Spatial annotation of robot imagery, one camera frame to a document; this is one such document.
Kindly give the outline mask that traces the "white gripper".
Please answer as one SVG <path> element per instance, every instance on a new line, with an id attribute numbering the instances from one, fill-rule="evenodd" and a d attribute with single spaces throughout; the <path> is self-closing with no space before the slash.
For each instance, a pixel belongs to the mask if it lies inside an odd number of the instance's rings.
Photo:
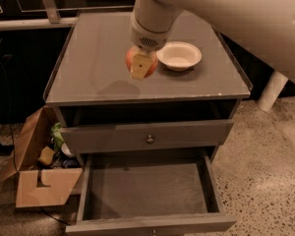
<path id="1" fill-rule="evenodd" d="M 142 80 L 153 64 L 153 54 L 147 51 L 157 51 L 161 49 L 168 40 L 169 32 L 152 32 L 143 28 L 134 16 L 130 23 L 131 41 L 138 48 L 132 50 L 131 78 Z"/>

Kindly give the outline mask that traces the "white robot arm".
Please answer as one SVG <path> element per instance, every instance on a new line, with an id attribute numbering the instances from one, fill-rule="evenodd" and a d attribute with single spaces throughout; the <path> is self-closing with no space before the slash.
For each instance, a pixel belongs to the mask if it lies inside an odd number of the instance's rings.
<path id="1" fill-rule="evenodd" d="M 178 16 L 190 12 L 295 84 L 295 0 L 136 0 L 132 42 L 161 49 Z"/>

